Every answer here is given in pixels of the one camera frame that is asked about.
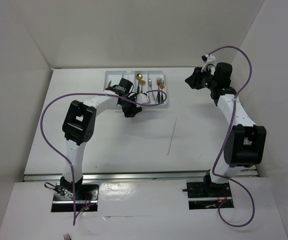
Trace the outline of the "gold spoon green handle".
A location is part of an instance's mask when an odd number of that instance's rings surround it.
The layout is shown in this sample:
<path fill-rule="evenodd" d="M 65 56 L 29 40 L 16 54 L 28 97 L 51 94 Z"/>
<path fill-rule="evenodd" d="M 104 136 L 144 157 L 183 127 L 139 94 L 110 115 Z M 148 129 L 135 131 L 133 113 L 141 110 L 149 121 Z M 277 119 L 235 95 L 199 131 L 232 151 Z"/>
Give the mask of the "gold spoon green handle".
<path fill-rule="evenodd" d="M 136 91 L 136 94 L 140 93 L 140 83 L 141 83 L 142 78 L 143 77 L 142 77 L 141 73 L 137 73 L 136 74 L 136 80 L 137 80 L 137 91 Z"/>
<path fill-rule="evenodd" d="M 139 80 L 140 93 L 143 93 L 143 86 L 146 84 L 145 80 Z"/>

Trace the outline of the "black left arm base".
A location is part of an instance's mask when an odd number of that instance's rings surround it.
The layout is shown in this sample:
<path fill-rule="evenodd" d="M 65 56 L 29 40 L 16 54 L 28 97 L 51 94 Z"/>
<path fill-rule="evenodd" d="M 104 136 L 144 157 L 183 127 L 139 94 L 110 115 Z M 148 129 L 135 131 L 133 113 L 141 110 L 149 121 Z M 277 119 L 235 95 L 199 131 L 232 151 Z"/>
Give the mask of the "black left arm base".
<path fill-rule="evenodd" d="M 76 201 L 96 201 L 98 199 L 99 185 L 83 184 L 83 179 L 75 183 L 75 199 Z M 59 201 L 72 201 L 73 200 L 73 185 L 71 182 L 64 180 L 61 177 L 60 182 L 52 184 L 50 182 L 44 183 L 44 187 L 54 191 L 54 200 Z"/>

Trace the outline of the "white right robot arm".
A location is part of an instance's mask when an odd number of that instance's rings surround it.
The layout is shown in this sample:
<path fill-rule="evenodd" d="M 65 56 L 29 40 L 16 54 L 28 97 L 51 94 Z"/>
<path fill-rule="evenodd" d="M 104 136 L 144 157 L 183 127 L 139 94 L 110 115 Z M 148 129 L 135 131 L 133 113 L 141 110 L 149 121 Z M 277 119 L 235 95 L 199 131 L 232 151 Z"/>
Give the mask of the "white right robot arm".
<path fill-rule="evenodd" d="M 229 134 L 217 165 L 203 178 L 202 190 L 208 197 L 219 195 L 230 178 L 261 163 L 263 156 L 266 129 L 247 115 L 236 90 L 230 86 L 231 74 L 232 65 L 220 62 L 216 66 L 196 67 L 185 80 L 192 89 L 209 89 L 211 99 L 229 123 Z"/>

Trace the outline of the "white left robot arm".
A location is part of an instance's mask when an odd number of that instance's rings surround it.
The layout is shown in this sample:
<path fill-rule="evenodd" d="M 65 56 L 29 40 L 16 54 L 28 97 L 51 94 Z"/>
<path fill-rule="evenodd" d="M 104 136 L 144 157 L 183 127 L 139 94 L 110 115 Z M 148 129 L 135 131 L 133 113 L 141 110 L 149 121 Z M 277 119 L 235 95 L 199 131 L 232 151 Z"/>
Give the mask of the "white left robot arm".
<path fill-rule="evenodd" d="M 107 87 L 104 92 L 90 100 L 71 102 L 62 130 L 66 139 L 66 157 L 69 163 L 60 179 L 64 193 L 70 199 L 78 199 L 84 190 L 82 185 L 82 162 L 87 142 L 94 133 L 96 117 L 117 105 L 122 107 L 126 118 L 133 118 L 142 111 L 136 105 L 136 95 L 131 93 L 133 83 L 122 78 L 118 84 Z"/>

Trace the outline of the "gold fork green handle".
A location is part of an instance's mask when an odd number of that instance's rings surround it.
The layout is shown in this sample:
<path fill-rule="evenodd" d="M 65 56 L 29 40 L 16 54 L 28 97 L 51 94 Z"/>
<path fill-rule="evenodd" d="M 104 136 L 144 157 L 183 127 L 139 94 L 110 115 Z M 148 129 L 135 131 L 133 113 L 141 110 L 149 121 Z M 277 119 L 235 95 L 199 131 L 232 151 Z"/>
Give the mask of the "gold fork green handle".
<path fill-rule="evenodd" d="M 157 103 L 160 103 L 160 83 L 161 83 L 161 80 L 160 80 L 160 77 L 158 77 L 156 79 L 156 84 L 157 84 L 157 87 L 158 87 L 158 93 L 157 93 Z"/>
<path fill-rule="evenodd" d="M 160 102 L 164 102 L 164 96 L 163 96 L 163 92 L 162 91 L 164 90 L 165 84 L 164 84 L 164 79 L 163 78 L 160 79 L 159 87 L 160 87 L 160 90 L 161 90 L 161 92 L 160 92 Z"/>

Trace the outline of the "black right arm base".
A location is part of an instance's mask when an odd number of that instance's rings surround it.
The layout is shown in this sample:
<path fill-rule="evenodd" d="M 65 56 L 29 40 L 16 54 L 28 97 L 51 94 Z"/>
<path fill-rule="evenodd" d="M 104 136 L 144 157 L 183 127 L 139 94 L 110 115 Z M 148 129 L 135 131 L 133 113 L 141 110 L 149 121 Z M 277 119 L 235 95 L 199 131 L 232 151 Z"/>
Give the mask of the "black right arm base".
<path fill-rule="evenodd" d="M 209 175 L 203 181 L 187 182 L 182 190 L 189 198 L 228 198 L 232 197 L 229 183 L 213 183 Z"/>

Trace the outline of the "silver fork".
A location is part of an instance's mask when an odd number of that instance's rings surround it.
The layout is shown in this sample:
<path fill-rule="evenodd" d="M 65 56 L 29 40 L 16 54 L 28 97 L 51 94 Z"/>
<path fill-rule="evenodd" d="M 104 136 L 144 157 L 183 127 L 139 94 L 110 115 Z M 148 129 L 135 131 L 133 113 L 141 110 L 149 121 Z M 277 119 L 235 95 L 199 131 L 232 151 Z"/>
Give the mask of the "silver fork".
<path fill-rule="evenodd" d="M 151 91 L 150 93 L 152 94 L 153 100 L 156 102 L 156 96 L 155 96 L 155 93 L 153 92 L 153 83 L 150 78 L 148 79 L 148 87 L 149 87 L 149 90 Z"/>

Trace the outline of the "white chopstick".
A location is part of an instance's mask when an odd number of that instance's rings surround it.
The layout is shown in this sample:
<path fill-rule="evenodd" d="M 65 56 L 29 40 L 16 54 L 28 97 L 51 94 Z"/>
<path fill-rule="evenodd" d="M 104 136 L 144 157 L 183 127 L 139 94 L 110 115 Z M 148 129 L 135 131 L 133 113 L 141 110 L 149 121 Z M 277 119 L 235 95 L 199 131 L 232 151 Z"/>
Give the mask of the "white chopstick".
<path fill-rule="evenodd" d="M 167 156 L 170 153 L 170 149 L 171 149 L 171 145 L 172 145 L 172 141 L 173 141 L 173 137 L 174 137 L 174 132 L 175 132 L 175 128 L 176 128 L 177 119 L 178 119 L 178 117 L 175 118 L 174 125 L 173 125 L 173 128 L 172 128 L 171 137 L 170 137 L 170 141 L 169 141 L 169 146 L 168 146 L 168 150 L 167 150 Z"/>

